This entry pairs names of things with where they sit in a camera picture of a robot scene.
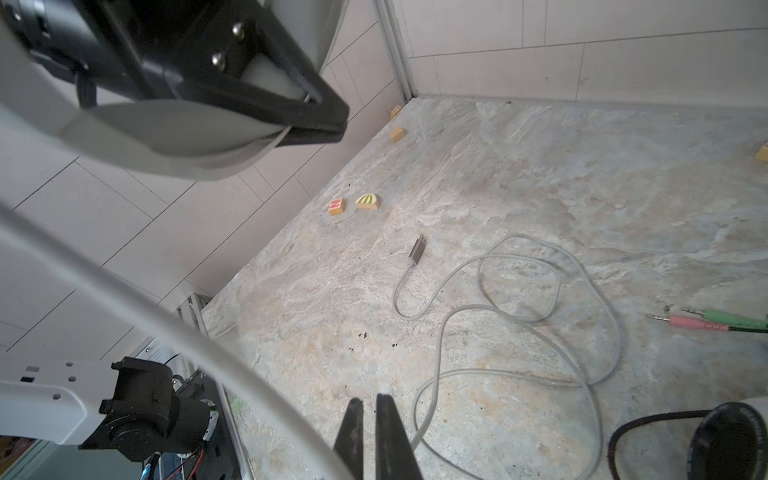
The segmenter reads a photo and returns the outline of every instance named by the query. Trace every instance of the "marble surface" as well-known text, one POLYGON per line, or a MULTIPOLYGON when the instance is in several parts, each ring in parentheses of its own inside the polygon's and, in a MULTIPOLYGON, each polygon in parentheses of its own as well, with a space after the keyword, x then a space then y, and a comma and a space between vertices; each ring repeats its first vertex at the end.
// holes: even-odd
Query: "marble surface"
MULTIPOLYGON (((329 444, 347 402, 360 397, 367 478, 374 478, 376 393, 393 395, 411 436, 410 404, 432 374, 442 317, 479 301, 470 268, 422 319, 394 314, 392 288, 421 233, 426 251, 399 297, 407 313, 455 266, 508 233, 557 243, 584 264, 623 325, 621 364, 595 388, 604 443, 640 416, 768 395, 768 336, 644 318, 667 305, 765 318, 768 165, 753 155, 766 140, 768 115, 754 111, 417 98, 235 276, 205 321, 329 444), (393 144, 396 125, 408 133, 393 144), (353 206, 368 192, 379 195, 380 210, 353 206), (327 204, 339 196, 347 211, 331 217, 327 204)), ((563 292, 541 331, 591 376, 603 372, 616 340, 573 267, 522 241, 501 251, 558 265, 563 292)), ((501 260, 488 261, 482 277, 500 307, 520 312, 543 308, 551 280, 501 260)), ((546 346, 490 313, 452 319, 443 362, 571 378, 546 346)), ((231 402, 256 478, 314 478, 284 438, 240 399, 231 402)), ((623 478, 683 478, 696 424, 627 435, 618 456, 623 478)), ((579 389, 485 376, 442 383, 426 438, 486 479, 574 478, 595 443, 579 389)), ((458 478, 424 449, 416 457, 424 478, 458 478)), ((610 478, 605 460, 594 478, 610 478)))

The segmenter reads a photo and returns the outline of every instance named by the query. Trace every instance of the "pink audio plug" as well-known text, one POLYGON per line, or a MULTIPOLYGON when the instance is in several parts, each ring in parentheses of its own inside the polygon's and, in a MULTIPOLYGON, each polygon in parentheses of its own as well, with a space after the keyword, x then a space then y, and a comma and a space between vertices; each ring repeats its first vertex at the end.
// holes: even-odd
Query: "pink audio plug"
POLYGON ((700 329, 700 330, 714 330, 716 332, 727 332, 731 328, 728 325, 722 325, 720 323, 705 322, 704 320, 689 318, 687 316, 658 316, 658 315, 646 315, 646 317, 654 320, 662 320, 669 322, 670 325, 680 326, 684 329, 700 329))

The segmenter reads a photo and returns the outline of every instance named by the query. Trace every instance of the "tile wall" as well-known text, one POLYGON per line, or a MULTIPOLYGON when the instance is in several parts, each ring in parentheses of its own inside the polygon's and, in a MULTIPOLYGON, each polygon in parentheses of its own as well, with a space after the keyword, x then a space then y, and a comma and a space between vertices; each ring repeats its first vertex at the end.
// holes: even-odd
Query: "tile wall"
POLYGON ((392 0, 420 94, 768 107, 763 0, 392 0))
MULTIPOLYGON (((153 302, 215 295, 403 104, 372 0, 350 0, 323 77, 350 106, 338 144, 284 147, 224 180, 112 167, 0 125, 0 202, 153 302)), ((145 335, 0 245, 0 349, 120 359, 145 335)))

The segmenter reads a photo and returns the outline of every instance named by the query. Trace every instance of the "white cable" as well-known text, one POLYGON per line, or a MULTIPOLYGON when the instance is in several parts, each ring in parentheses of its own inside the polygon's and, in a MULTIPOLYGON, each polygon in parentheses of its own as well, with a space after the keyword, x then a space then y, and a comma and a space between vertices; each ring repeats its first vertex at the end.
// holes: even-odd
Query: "white cable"
POLYGON ((394 307, 395 311, 404 319, 418 319, 419 317, 423 316, 426 311, 429 309, 429 307, 432 305, 432 302, 437 297, 440 290, 443 288, 443 286, 451 279, 458 271, 460 271, 465 266, 469 265, 472 262, 478 262, 477 271, 475 274, 475 287, 477 288, 477 291, 480 293, 480 295, 483 297, 483 299, 488 302, 487 305, 464 305, 459 306, 457 308, 454 308, 448 314, 445 315, 443 318, 443 321, 440 325, 440 330, 437 337, 437 346, 435 348, 435 373, 434 376, 427 380, 416 392, 416 395, 413 399, 413 404, 411 405, 411 417, 413 420, 413 426, 416 429, 416 434, 413 436, 413 439, 411 440, 411 447, 415 450, 416 447, 419 446, 419 443, 422 443, 424 447, 432 454, 434 455, 440 462, 447 465, 449 468, 453 469, 455 472, 459 473, 460 475, 464 475, 467 478, 473 478, 474 480, 482 480, 482 478, 478 477, 477 475, 472 474, 471 472, 467 472, 463 468, 459 467, 458 465, 450 462, 445 457, 441 456, 439 453, 437 453, 427 442, 424 440, 424 434, 426 434, 427 429, 429 428, 429 424, 432 421, 432 417, 435 414, 435 409, 437 407, 437 401, 438 401, 438 394, 439 394, 439 381, 435 381, 436 379, 444 379, 450 376, 456 376, 456 375, 497 375, 497 376, 507 376, 512 377, 515 379, 523 379, 528 380, 531 382, 541 383, 547 386, 559 386, 559 387, 581 387, 584 389, 584 391, 587 393, 587 398, 589 399, 590 405, 592 407, 592 412, 594 414, 594 434, 595 438, 597 439, 597 447, 593 449, 591 460, 587 467, 584 469, 584 471, 577 477, 577 480, 586 480, 587 478, 590 478, 594 471, 597 469, 598 464, 600 463, 600 456, 602 451, 602 441, 603 441, 603 427, 602 427, 602 420, 600 417, 600 412, 598 409, 598 401, 594 397, 594 393, 591 390, 592 385, 595 385, 599 382, 602 382, 605 380, 608 376, 611 375, 611 373, 616 369, 616 366, 619 363, 619 360, 621 358, 621 341, 620 341, 620 327, 619 322, 616 319, 616 316, 611 311, 611 308, 608 306, 608 304, 605 302, 605 299, 602 297, 602 295, 598 292, 598 290, 594 287, 592 282, 589 280, 589 276, 584 271, 584 268, 581 266, 581 264, 576 260, 576 257, 574 257, 570 252, 567 250, 564 250, 561 247, 558 247, 557 245, 554 245, 549 242, 545 242, 543 240, 539 240, 535 237, 530 237, 529 235, 523 235, 523 234, 512 234, 506 236, 504 239, 502 239, 500 242, 498 242, 496 245, 494 245, 485 255, 479 255, 477 257, 473 257, 469 260, 466 260, 464 263, 456 267, 451 273, 448 274, 448 276, 440 283, 440 285, 435 289, 435 292, 432 294, 432 296, 429 298, 427 303, 424 305, 424 308, 419 311, 414 316, 407 316, 400 312, 400 310, 397 307, 397 292, 402 285, 403 281, 405 280, 406 276, 408 275, 408 272, 411 271, 411 269, 415 266, 415 263, 411 262, 408 269, 406 269, 406 272, 403 274, 400 281, 397 283, 397 286, 395 287, 394 292, 392 293, 392 306, 394 307), (497 247, 499 247, 502 243, 505 241, 511 239, 511 238, 523 238, 526 240, 530 240, 536 243, 539 243, 540 245, 543 245, 545 247, 549 247, 551 249, 557 250, 560 253, 563 253, 575 266, 579 273, 579 275, 584 279, 584 281, 587 284, 588 289, 592 293, 592 295, 595 297, 595 299, 600 303, 601 308, 603 311, 606 312, 608 315, 609 320, 611 321, 611 327, 613 328, 615 337, 616 337, 616 348, 614 349, 614 354, 611 358, 611 364, 609 365, 607 371, 597 377, 593 380, 587 380, 586 375, 581 371, 581 369, 578 367, 576 362, 571 359, 571 357, 558 345, 556 345, 554 342, 552 342, 551 339, 549 339, 546 335, 543 333, 540 333, 533 327, 531 327, 531 323, 540 322, 544 319, 547 319, 553 312, 555 307, 557 306, 558 296, 560 294, 560 285, 561 285, 561 278, 560 278, 560 272, 550 263, 547 263, 541 259, 535 258, 535 257, 528 257, 525 255, 514 255, 514 254, 505 254, 505 253, 492 253, 493 250, 495 250, 497 247), (552 294, 552 301, 550 303, 549 308, 547 309, 546 313, 539 317, 529 317, 529 316, 516 316, 511 315, 508 312, 505 312, 504 310, 500 310, 494 303, 491 301, 491 299, 488 297, 488 295, 483 292, 482 287, 480 285, 480 269, 482 267, 482 262, 486 258, 511 258, 516 260, 524 260, 527 262, 536 263, 540 266, 543 266, 550 270, 554 274, 554 293, 552 294), (533 375, 525 375, 522 373, 516 373, 516 372, 509 372, 506 370, 497 370, 497 369, 457 369, 457 370, 451 370, 448 372, 440 372, 440 362, 441 362, 441 353, 442 353, 442 337, 445 332, 445 326, 448 324, 449 319, 454 316, 456 313, 464 311, 464 310, 487 310, 494 313, 497 313, 499 316, 502 316, 503 318, 510 320, 512 322, 517 323, 518 325, 522 326, 527 332, 531 333, 532 335, 539 338, 542 342, 546 343, 550 348, 552 348, 562 359, 563 362, 565 362, 568 366, 571 367, 571 369, 574 372, 574 375, 576 377, 575 382, 563 382, 558 380, 551 380, 546 379, 539 376, 533 376, 533 375), (416 420, 416 407, 419 404, 419 399, 421 398, 424 391, 429 387, 432 386, 432 401, 429 403, 429 408, 427 409, 426 416, 424 418, 424 421, 422 422, 421 426, 419 426, 419 423, 416 420))
POLYGON ((154 335, 183 353, 284 434, 317 474, 327 480, 353 480, 341 459, 312 426, 252 370, 217 343, 154 305, 129 286, 78 253, 0 207, 0 240, 51 268, 61 280, 78 286, 93 301, 129 325, 154 335))

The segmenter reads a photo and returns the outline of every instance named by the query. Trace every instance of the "pink audio jack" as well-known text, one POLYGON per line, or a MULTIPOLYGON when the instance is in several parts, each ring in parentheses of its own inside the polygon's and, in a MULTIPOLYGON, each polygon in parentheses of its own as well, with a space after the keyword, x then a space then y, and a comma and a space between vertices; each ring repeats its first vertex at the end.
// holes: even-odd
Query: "pink audio jack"
POLYGON ((704 320, 689 318, 687 316, 658 316, 658 315, 646 315, 646 317, 654 320, 662 320, 668 322, 672 326, 679 326, 685 329, 699 329, 699 330, 714 330, 715 332, 752 332, 752 333, 768 333, 763 329, 745 329, 736 326, 723 325, 721 323, 705 322, 704 320))

